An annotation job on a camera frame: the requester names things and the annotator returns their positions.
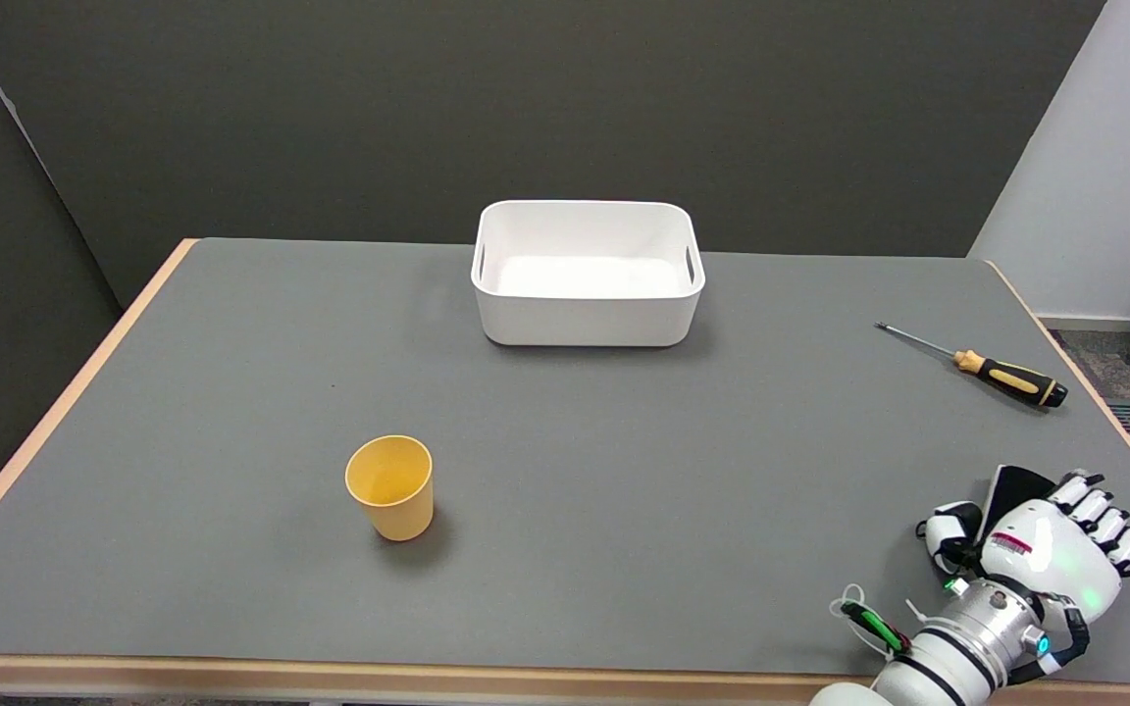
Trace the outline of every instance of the cup rim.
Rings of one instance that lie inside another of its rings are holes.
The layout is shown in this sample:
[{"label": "cup rim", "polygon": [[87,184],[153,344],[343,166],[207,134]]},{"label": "cup rim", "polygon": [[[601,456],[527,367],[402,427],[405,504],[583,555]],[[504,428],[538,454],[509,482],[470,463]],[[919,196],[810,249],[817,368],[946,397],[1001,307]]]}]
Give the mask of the cup rim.
[{"label": "cup rim", "polygon": [[[389,438],[406,438],[408,439],[408,442],[416,443],[417,446],[420,446],[421,451],[426,452],[426,479],[424,479],[420,482],[420,486],[417,487],[417,490],[411,491],[410,494],[408,494],[407,497],[403,497],[403,499],[394,502],[364,500],[363,497],[359,497],[351,488],[351,462],[355,461],[355,457],[360,454],[360,451],[364,451],[367,446],[373,445],[373,443],[385,442],[385,439]],[[395,505],[403,505],[405,502],[409,502],[414,497],[420,495],[421,490],[426,490],[426,486],[429,486],[429,479],[434,478],[434,476],[435,476],[435,456],[432,455],[432,453],[429,452],[429,447],[426,446],[425,443],[420,441],[420,438],[411,437],[405,434],[388,434],[385,436],[371,438],[368,439],[368,442],[364,442],[354,453],[351,453],[350,459],[346,460],[346,468],[342,469],[342,486],[346,486],[346,491],[351,497],[354,497],[354,499],[358,502],[359,505],[368,506],[368,508],[394,508]]]}]

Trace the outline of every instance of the robotic hand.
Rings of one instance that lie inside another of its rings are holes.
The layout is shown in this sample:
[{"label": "robotic hand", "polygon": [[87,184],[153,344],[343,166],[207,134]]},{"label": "robotic hand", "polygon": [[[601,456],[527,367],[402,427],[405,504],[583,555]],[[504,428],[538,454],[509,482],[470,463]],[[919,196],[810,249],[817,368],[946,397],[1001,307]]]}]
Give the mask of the robotic hand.
[{"label": "robotic hand", "polygon": [[[860,600],[844,600],[847,617],[888,636],[888,664],[870,688],[831,685],[811,706],[979,706],[996,689],[1079,657],[1090,622],[1130,576],[1129,514],[1094,488],[1102,479],[1074,471],[1054,486],[1001,465],[984,508],[951,502],[935,509],[915,532],[950,574],[949,604],[939,616],[920,613],[923,628],[910,639],[885,622],[875,626],[881,618]],[[1046,629],[1070,634],[1070,646],[1051,651]]]}]

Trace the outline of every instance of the yellow and black handle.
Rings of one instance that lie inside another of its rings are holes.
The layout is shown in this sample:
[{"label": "yellow and black handle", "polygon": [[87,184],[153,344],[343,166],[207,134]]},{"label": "yellow and black handle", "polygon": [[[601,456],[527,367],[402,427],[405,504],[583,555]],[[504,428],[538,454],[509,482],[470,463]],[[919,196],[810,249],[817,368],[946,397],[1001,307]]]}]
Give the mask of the yellow and black handle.
[{"label": "yellow and black handle", "polygon": [[958,350],[954,363],[965,374],[986,381],[993,387],[1005,390],[1032,406],[1058,407],[1067,399],[1067,387],[1049,375],[985,358],[974,350]]}]

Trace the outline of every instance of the gray table surface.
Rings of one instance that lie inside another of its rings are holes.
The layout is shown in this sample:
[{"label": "gray table surface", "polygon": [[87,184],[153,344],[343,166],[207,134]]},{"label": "gray table surface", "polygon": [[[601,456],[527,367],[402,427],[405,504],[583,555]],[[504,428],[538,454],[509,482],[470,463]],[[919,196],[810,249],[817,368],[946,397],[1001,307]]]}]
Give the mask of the gray table surface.
[{"label": "gray table surface", "polygon": [[[0,502],[0,653],[866,673],[826,604],[945,599],[913,525],[1130,450],[985,263],[709,254],[675,348],[483,335],[472,250],[205,241]],[[1052,412],[871,326],[1067,381]],[[374,535],[384,434],[438,514]],[[1130,581],[1062,672],[1130,682]]]}]

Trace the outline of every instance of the screwdriver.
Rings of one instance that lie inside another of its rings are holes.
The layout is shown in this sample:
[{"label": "screwdriver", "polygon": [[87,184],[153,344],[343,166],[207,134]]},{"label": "screwdriver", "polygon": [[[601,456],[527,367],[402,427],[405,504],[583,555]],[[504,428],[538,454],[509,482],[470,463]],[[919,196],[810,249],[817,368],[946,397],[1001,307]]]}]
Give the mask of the screwdriver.
[{"label": "screwdriver", "polygon": [[1061,406],[1063,399],[1067,399],[1067,387],[1049,375],[1037,374],[1036,371],[1028,371],[1027,368],[1015,366],[1012,363],[1001,363],[1000,360],[985,358],[979,356],[974,350],[951,352],[951,350],[940,348],[932,343],[932,341],[905,333],[905,331],[887,325],[884,322],[875,322],[875,325],[885,331],[890,331],[890,333],[898,337],[922,343],[930,349],[937,350],[939,354],[946,354],[964,374],[974,375],[979,380],[990,383],[993,387],[1014,394],[1015,398],[1022,399],[1023,402],[1028,402],[1036,407],[1058,407]]}]

